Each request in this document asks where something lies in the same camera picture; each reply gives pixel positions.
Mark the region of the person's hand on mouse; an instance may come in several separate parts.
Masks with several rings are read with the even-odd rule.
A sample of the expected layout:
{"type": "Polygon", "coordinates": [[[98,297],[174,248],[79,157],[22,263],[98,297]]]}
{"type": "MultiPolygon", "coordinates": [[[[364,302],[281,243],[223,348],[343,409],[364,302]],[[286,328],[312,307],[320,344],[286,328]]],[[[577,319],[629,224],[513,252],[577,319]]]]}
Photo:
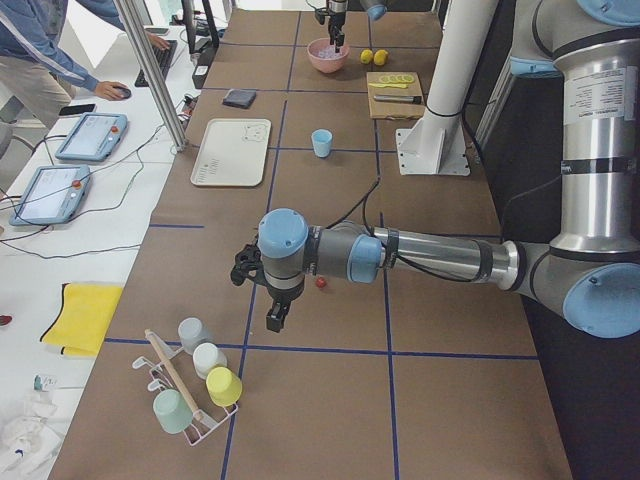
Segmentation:
{"type": "Polygon", "coordinates": [[[101,81],[98,82],[95,89],[93,90],[93,93],[102,99],[105,100],[109,100],[109,101],[119,101],[119,100],[123,100],[121,98],[121,96],[119,95],[119,93],[114,89],[115,86],[121,86],[121,87],[126,87],[126,85],[120,83],[120,82],[114,82],[114,81],[101,81]]]}

